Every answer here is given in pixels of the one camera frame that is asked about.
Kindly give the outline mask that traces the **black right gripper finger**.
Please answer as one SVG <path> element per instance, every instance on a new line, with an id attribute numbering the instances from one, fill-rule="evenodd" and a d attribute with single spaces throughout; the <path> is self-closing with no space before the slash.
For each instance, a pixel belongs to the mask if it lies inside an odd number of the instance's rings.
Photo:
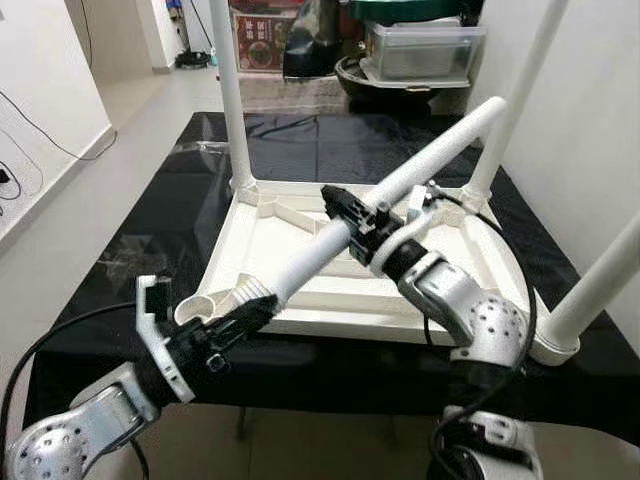
<path id="1" fill-rule="evenodd" d="M 352 234 L 364 236 L 376 227 L 376 210 L 370 209 L 361 198 L 339 186 L 323 186 L 320 195 L 326 215 L 343 221 Z"/>

